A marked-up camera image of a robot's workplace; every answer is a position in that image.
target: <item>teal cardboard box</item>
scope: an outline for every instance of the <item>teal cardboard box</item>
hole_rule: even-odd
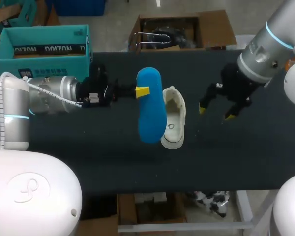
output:
[[[0,37],[0,74],[83,81],[91,62],[88,25],[4,28]]]
[[[10,18],[0,22],[0,33],[4,27],[24,27],[32,26],[37,12],[35,0],[0,0],[0,8],[19,3],[22,7],[20,14],[16,18]]]

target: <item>blue foam block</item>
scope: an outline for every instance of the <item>blue foam block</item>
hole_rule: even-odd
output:
[[[163,99],[162,79],[158,70],[147,67],[139,71],[138,87],[149,87],[150,94],[140,97],[138,130],[144,143],[156,143],[165,133],[167,117]]]

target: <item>shoe insole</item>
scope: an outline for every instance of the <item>shoe insole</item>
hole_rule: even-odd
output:
[[[140,97],[139,136],[144,143],[156,143],[166,129],[166,109],[163,98],[162,79],[158,70],[147,67],[137,75],[138,87],[149,87],[150,94]]]
[[[176,106],[173,100],[166,104],[167,112],[167,127],[165,130],[165,137],[170,142],[178,142],[181,130],[180,109]]]

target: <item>white shoe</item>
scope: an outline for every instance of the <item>white shoe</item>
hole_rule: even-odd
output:
[[[174,86],[164,89],[163,97],[167,113],[167,126],[161,143],[167,149],[178,149],[182,146],[184,139],[185,101]]]

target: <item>black table surface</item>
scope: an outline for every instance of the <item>black table surface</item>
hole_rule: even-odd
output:
[[[284,94],[284,72],[252,96],[239,117],[223,121],[223,97],[199,115],[199,98],[220,82],[220,70],[240,51],[96,53],[109,78],[131,83],[155,67],[163,88],[175,86],[186,103],[183,146],[145,144],[137,131],[136,100],[110,108],[31,118],[29,150],[52,155],[77,175],[84,194],[277,189],[295,175],[295,105]]]

